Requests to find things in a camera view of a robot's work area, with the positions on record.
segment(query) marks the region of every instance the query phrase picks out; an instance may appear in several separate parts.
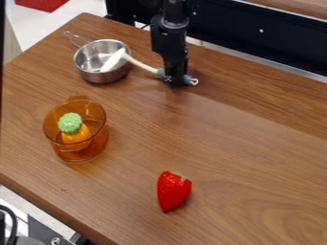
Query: transparent orange bowl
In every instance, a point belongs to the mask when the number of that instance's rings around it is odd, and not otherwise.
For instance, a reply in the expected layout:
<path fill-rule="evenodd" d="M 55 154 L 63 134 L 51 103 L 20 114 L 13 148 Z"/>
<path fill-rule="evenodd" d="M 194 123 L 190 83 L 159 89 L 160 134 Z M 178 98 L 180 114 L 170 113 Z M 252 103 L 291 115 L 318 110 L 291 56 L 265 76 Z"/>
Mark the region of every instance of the transparent orange bowl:
<path fill-rule="evenodd" d="M 78 113 L 91 131 L 91 138 L 76 144 L 64 144 L 58 121 L 66 113 Z M 69 163 L 84 162 L 98 156 L 108 140 L 107 117 L 98 103 L 86 96 L 70 97 L 66 102 L 56 106 L 46 116 L 43 131 L 49 139 L 54 152 Z"/>

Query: strawberry stem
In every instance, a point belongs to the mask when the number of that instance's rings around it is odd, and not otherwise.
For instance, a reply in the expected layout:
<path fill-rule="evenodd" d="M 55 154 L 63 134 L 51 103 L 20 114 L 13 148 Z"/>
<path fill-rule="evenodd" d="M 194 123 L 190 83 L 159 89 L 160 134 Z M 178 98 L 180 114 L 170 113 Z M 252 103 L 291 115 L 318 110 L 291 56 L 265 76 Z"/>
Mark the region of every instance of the strawberry stem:
<path fill-rule="evenodd" d="M 180 176 L 183 180 L 187 180 L 188 178 L 183 175 L 180 171 L 171 171 L 171 173 Z"/>

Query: toy fruit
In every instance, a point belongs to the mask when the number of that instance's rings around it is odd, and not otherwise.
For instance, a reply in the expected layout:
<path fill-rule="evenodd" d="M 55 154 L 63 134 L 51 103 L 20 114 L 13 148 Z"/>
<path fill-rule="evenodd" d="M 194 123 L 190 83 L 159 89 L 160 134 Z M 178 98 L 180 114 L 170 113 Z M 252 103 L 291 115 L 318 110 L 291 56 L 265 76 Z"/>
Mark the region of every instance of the toy fruit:
<path fill-rule="evenodd" d="M 181 206 L 192 190 L 192 182 L 180 172 L 165 171 L 158 180 L 157 193 L 163 212 Z"/>
<path fill-rule="evenodd" d="M 67 113 L 63 115 L 58 123 L 61 131 L 61 140 L 64 144 L 77 144 L 91 138 L 91 132 L 87 125 L 83 123 L 78 113 Z M 76 150 L 86 148 L 90 142 L 76 145 Z"/>

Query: black metal frame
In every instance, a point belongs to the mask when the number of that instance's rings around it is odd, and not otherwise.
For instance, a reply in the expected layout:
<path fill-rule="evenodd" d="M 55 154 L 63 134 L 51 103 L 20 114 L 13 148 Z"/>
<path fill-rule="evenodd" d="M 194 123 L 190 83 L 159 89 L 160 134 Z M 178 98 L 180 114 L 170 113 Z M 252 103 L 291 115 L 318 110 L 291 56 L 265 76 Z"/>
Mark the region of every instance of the black metal frame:
<path fill-rule="evenodd" d="M 107 0 L 109 17 L 130 25 L 134 20 L 148 24 L 160 8 L 150 10 L 139 1 Z M 189 36 L 327 75 L 327 23 L 233 0 L 188 2 Z"/>

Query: white floor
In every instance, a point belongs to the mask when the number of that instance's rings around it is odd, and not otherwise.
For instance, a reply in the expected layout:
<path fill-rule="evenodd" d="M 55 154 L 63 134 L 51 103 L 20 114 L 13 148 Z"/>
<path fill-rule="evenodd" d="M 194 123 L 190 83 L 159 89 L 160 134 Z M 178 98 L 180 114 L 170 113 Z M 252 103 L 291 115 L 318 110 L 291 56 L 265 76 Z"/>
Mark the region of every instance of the white floor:
<path fill-rule="evenodd" d="M 54 12 L 37 11 L 6 0 L 7 15 L 23 51 L 82 12 L 106 14 L 104 0 L 70 0 Z"/>

